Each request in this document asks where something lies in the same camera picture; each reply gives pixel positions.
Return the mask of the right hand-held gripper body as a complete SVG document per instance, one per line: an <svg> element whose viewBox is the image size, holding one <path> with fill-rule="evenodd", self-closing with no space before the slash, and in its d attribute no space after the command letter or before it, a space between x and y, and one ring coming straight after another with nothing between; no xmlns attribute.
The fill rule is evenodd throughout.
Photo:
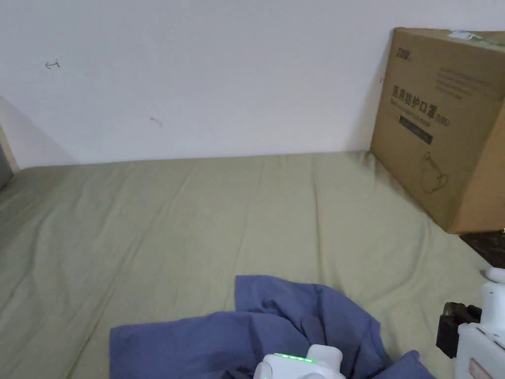
<svg viewBox="0 0 505 379"><path fill-rule="evenodd" d="M439 318L436 346L454 360L456 379L505 377L505 270L485 275L483 307L447 302Z"/></svg>

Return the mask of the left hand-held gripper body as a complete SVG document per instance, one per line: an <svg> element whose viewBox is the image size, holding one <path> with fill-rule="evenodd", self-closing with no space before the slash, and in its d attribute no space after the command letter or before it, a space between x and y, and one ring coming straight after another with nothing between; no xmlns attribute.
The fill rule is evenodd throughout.
<svg viewBox="0 0 505 379"><path fill-rule="evenodd" d="M257 365L255 379L340 379L342 352L333 346L314 344L306 357L274 353Z"/></svg>

